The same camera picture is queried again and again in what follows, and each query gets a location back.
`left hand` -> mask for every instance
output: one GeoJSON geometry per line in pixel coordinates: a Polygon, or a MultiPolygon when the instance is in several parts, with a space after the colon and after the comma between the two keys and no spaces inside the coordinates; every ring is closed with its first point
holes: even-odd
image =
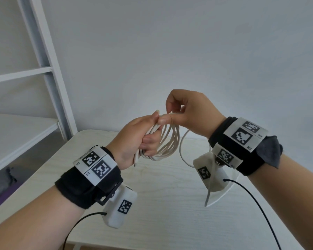
{"type": "Polygon", "coordinates": [[[146,156],[156,155],[161,140],[162,127],[153,134],[146,132],[157,123],[159,112],[136,118],[129,122],[106,147],[112,152],[120,170],[129,168],[134,163],[134,154],[144,149],[146,156]]]}

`white tabletop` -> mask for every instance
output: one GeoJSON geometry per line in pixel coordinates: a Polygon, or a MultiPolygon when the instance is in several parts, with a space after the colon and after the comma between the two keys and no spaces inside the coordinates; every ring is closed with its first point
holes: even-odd
{"type": "Polygon", "coordinates": [[[58,129],[58,119],[0,114],[0,170],[58,129]]]}
{"type": "MultiPolygon", "coordinates": [[[[50,188],[72,162],[89,148],[108,144],[116,132],[84,130],[69,140],[2,206],[0,223],[50,188]]],[[[208,151],[206,140],[186,139],[185,158],[193,160],[208,151]]],[[[239,186],[209,208],[204,208],[206,188],[178,151],[162,161],[140,159],[122,172],[124,183],[138,199],[119,229],[107,227],[101,217],[89,217],[71,232],[68,241],[123,249],[277,249],[273,235],[251,197],[239,186]]],[[[283,249],[302,249],[267,202],[246,177],[239,182],[257,198],[283,249]]],[[[99,204],[85,213],[102,211],[99,204]]]]}

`white shelf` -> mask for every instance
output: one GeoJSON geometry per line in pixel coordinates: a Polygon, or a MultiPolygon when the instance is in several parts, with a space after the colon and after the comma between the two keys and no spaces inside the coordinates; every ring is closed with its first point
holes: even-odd
{"type": "Polygon", "coordinates": [[[53,118],[0,114],[0,170],[57,128],[53,118]]]}

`metal frame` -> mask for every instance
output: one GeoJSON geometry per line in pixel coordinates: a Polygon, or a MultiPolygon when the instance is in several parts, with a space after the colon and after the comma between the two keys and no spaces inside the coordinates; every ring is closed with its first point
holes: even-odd
{"type": "Polygon", "coordinates": [[[41,0],[17,0],[33,46],[39,68],[0,75],[0,82],[44,74],[45,83],[65,140],[76,134],[77,128],[60,71],[56,52],[46,22],[41,0]]]}

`hand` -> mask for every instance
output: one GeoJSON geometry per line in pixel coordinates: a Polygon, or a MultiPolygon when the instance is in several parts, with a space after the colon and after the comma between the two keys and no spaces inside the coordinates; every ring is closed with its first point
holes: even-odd
{"type": "Polygon", "coordinates": [[[180,125],[206,138],[210,138],[226,119],[203,93],[184,89],[171,91],[166,100],[166,110],[168,114],[171,112],[183,114],[162,115],[158,124],[180,125]]]}
{"type": "Polygon", "coordinates": [[[159,111],[156,111],[152,115],[132,120],[106,146],[113,154],[120,170],[127,169],[134,163],[134,154],[138,149],[144,149],[146,156],[156,155],[162,126],[153,134],[145,134],[156,124],[158,118],[159,111]]]}

